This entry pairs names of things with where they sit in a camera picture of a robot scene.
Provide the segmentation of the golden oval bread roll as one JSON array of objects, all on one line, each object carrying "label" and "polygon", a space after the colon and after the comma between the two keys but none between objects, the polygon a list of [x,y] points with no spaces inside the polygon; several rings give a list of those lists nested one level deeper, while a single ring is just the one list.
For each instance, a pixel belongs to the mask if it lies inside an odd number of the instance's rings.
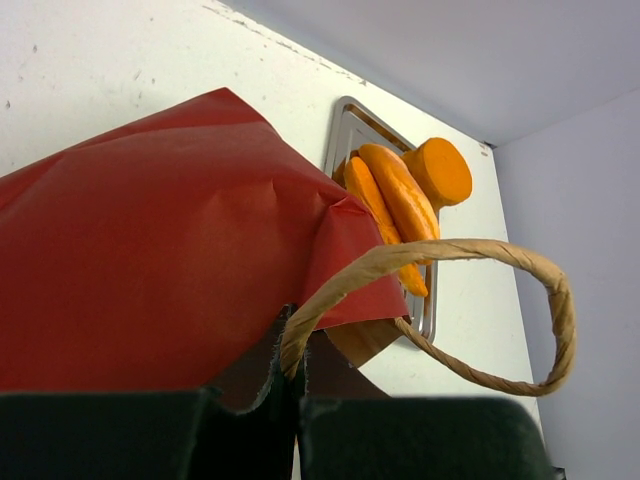
[{"label": "golden oval bread roll", "polygon": [[364,144],[360,158],[371,171],[400,238],[405,242],[439,240],[437,215],[402,159],[378,144]]}]

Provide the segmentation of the orange twisted bread stick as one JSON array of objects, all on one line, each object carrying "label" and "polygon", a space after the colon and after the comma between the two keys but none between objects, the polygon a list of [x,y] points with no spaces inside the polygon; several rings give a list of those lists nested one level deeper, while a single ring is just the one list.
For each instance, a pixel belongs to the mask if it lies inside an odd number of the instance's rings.
[{"label": "orange twisted bread stick", "polygon": [[[383,242],[387,245],[401,244],[400,233],[385,204],[381,190],[364,161],[360,157],[352,157],[346,163],[343,175],[346,190],[368,208]],[[400,283],[409,293],[423,298],[429,295],[429,290],[415,263],[401,267],[397,275]]]}]

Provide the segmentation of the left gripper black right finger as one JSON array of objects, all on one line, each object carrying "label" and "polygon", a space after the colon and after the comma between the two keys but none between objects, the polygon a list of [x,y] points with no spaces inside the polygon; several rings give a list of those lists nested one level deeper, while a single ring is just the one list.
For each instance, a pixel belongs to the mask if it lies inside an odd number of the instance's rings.
[{"label": "left gripper black right finger", "polygon": [[301,479],[552,479],[520,404],[492,397],[393,398],[322,331],[309,339],[300,403]]}]

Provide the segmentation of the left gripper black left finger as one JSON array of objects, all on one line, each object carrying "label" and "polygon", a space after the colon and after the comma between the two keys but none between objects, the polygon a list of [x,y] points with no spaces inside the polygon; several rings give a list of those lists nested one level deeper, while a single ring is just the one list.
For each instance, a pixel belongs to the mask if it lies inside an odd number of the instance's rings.
[{"label": "left gripper black left finger", "polygon": [[243,410],[214,386],[1,397],[4,479],[288,479],[295,387],[273,359]]}]

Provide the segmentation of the red paper bag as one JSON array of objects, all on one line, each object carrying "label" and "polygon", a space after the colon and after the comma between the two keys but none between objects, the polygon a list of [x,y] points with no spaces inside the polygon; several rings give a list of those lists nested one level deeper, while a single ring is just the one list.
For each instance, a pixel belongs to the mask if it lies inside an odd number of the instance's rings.
[{"label": "red paper bag", "polygon": [[[412,334],[395,272],[491,258],[546,288],[556,339],[539,384],[476,370]],[[385,319],[477,385],[556,391],[575,362],[565,274],[525,248],[453,239],[387,246],[371,213],[218,89],[64,149],[1,180],[1,388],[186,390],[254,346],[280,308],[286,371],[310,334]]]}]

